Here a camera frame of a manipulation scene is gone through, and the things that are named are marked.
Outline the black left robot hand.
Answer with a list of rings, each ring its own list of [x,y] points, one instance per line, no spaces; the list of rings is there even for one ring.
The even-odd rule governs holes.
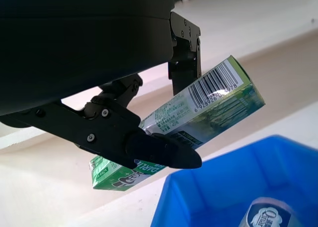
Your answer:
[[[127,109],[139,73],[168,63],[177,94],[200,75],[200,28],[174,0],[0,0],[0,121],[36,127],[133,169],[200,155]]]

